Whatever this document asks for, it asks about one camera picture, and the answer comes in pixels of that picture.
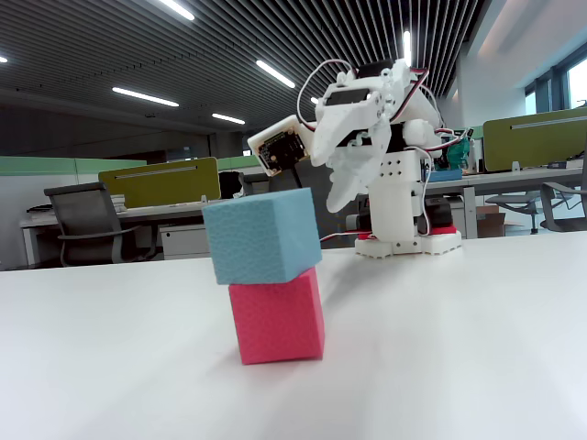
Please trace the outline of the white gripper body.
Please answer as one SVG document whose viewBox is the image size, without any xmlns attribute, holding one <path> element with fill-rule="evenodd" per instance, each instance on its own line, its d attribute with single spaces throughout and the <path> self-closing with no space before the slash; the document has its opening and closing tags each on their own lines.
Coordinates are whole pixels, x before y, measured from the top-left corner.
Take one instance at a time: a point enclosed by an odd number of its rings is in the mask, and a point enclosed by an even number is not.
<svg viewBox="0 0 587 440">
<path fill-rule="evenodd" d="M 316 119 L 321 120 L 328 106 L 367 102 L 376 94 L 378 106 L 390 120 L 399 120 L 415 85 L 415 71 L 404 59 L 380 60 L 348 71 L 344 79 L 330 84 L 318 100 Z"/>
</svg>

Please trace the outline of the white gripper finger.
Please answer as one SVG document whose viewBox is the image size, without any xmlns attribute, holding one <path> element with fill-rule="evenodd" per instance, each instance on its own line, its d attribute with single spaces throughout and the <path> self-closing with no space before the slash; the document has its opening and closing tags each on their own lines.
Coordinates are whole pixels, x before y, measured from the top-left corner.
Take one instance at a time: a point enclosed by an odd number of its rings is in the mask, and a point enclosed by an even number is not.
<svg viewBox="0 0 587 440">
<path fill-rule="evenodd" d="M 379 176 L 383 156 L 392 137 L 391 126 L 379 122 L 359 131 L 342 147 L 336 147 L 327 160 L 332 170 L 332 186 L 327 196 L 327 210 L 339 212 Z"/>
<path fill-rule="evenodd" d="M 336 147 L 352 132 L 369 132 L 383 114 L 379 96 L 355 104 L 328 105 L 317 123 L 311 152 L 313 166 L 325 165 Z"/>
</svg>

